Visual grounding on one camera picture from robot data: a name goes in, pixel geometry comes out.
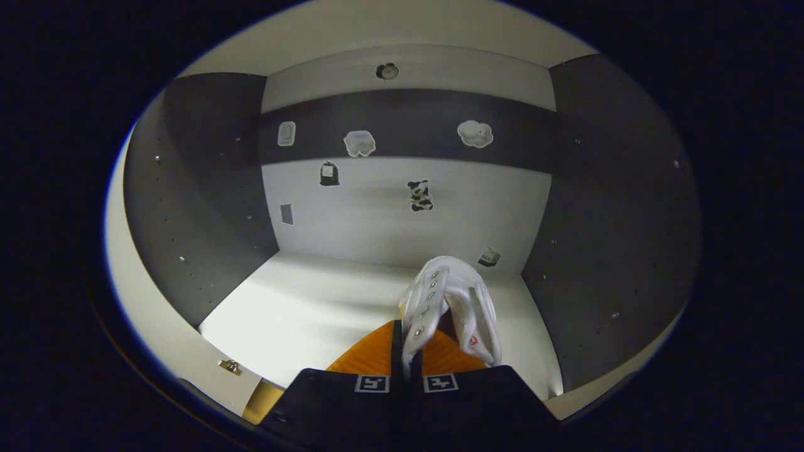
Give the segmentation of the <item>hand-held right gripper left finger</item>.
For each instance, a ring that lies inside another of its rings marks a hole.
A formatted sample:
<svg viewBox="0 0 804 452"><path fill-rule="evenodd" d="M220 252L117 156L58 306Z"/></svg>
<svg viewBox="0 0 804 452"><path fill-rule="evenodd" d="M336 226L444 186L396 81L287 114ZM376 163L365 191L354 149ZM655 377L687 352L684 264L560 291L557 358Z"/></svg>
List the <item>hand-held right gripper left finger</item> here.
<svg viewBox="0 0 804 452"><path fill-rule="evenodd" d="M399 450L408 384L400 321L381 327L378 372L303 369L258 424L282 450Z"/></svg>

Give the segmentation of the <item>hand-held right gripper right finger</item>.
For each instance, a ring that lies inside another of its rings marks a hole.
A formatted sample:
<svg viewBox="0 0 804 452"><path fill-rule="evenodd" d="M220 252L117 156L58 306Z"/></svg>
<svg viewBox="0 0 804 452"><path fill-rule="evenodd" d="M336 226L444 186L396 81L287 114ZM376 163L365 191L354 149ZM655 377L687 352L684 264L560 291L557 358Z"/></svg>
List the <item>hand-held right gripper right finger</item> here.
<svg viewBox="0 0 804 452"><path fill-rule="evenodd" d="M410 450L538 450L557 418L508 365L485 367L436 331L411 364Z"/></svg>

